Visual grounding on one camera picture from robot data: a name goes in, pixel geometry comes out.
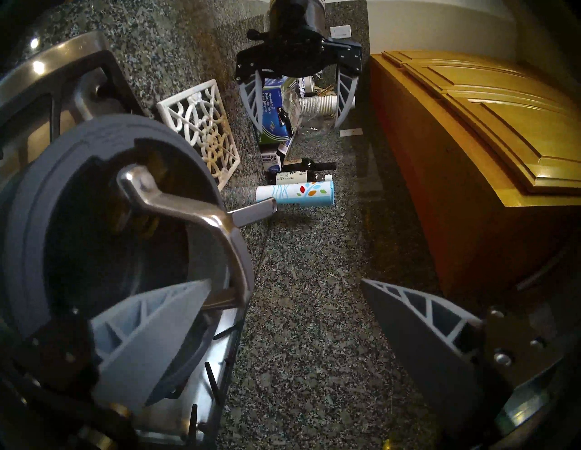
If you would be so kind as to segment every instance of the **granite countertop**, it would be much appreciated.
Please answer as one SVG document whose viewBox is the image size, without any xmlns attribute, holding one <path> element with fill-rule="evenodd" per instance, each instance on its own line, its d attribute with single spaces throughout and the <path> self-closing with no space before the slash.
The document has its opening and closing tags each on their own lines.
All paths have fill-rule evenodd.
<svg viewBox="0 0 581 450">
<path fill-rule="evenodd" d="M 337 161 L 332 207 L 281 207 L 269 231 L 219 448 L 430 448 L 436 418 L 362 297 L 362 277 L 439 293 L 411 197 L 369 105 L 296 138 Z"/>
<path fill-rule="evenodd" d="M 15 49 L 13 63 L 101 29 L 125 77 L 150 111 L 157 101 L 215 78 L 241 165 L 223 196 L 254 201 L 264 183 L 250 120 L 233 81 L 235 55 L 261 29 L 267 3 L 221 0 L 78 0 L 46 12 Z M 327 4 L 327 26 L 351 23 L 369 55 L 367 3 Z M 357 110 L 342 128 L 363 136 L 296 139 L 293 157 L 337 161 L 336 204 L 281 207 L 268 227 L 243 229 L 256 287 L 229 389 L 219 448 L 399 448 L 432 446 L 436 418 L 389 348 L 365 303 L 361 277 L 439 294 L 419 220 L 370 107 L 362 76 Z"/>
<path fill-rule="evenodd" d="M 10 69 L 54 44 L 101 30 L 133 93 L 153 118 L 155 104 L 215 78 L 241 163 L 222 191 L 228 209 L 254 203 L 254 186 L 266 179 L 252 123 L 234 81 L 236 54 L 252 43 L 249 28 L 268 4 L 256 0 L 76 0 L 44 12 L 14 48 Z M 30 48 L 33 37 L 39 46 Z M 254 266 L 260 261 L 267 223 L 242 229 Z"/>
</svg>

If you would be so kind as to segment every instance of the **metal handle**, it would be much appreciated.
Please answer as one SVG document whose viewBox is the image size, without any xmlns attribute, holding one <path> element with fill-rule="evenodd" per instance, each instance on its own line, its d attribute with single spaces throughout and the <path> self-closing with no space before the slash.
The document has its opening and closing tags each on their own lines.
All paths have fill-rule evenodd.
<svg viewBox="0 0 581 450">
<path fill-rule="evenodd" d="M 122 169 L 117 175 L 117 183 L 134 206 L 203 226 L 222 243 L 232 269 L 235 288 L 224 289 L 210 296 L 204 304 L 204 310 L 236 308 L 248 302 L 254 289 L 254 270 L 239 227 L 271 216 L 277 210 L 275 199 L 270 198 L 227 213 L 211 203 L 163 193 L 142 165 Z"/>
</svg>

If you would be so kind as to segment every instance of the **bottle label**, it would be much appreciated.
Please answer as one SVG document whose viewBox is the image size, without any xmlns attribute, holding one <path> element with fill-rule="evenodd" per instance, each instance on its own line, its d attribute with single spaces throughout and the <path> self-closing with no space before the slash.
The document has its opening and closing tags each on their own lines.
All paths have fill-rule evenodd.
<svg viewBox="0 0 581 450">
<path fill-rule="evenodd" d="M 307 171 L 279 172 L 277 173 L 277 185 L 290 185 L 295 183 L 306 183 Z"/>
<path fill-rule="evenodd" d="M 285 162 L 282 163 L 282 165 L 288 165 L 288 164 L 300 164 L 303 162 L 302 158 L 298 158 L 298 159 L 286 159 L 285 158 Z"/>
</svg>

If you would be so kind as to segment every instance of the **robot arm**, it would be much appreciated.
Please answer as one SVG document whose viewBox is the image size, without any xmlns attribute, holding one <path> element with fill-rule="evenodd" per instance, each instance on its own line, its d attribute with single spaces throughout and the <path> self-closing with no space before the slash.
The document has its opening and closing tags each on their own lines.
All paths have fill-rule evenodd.
<svg viewBox="0 0 581 450">
<path fill-rule="evenodd" d="M 325 37 L 322 0 L 274 0 L 267 33 L 249 30 L 263 41 L 236 56 L 236 81 L 252 123 L 262 131 L 262 86 L 265 78 L 308 77 L 337 65 L 335 128 L 347 117 L 361 73 L 361 45 Z"/>
</svg>

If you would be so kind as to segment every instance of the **wooden cabinet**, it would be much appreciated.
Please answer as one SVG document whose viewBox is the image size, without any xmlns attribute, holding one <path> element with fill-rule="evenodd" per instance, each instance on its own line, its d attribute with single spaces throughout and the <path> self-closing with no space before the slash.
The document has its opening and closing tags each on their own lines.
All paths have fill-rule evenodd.
<svg viewBox="0 0 581 450">
<path fill-rule="evenodd" d="M 372 99 L 445 295 L 506 289 L 558 251 L 581 211 L 581 113 L 512 63 L 372 55 Z"/>
</svg>

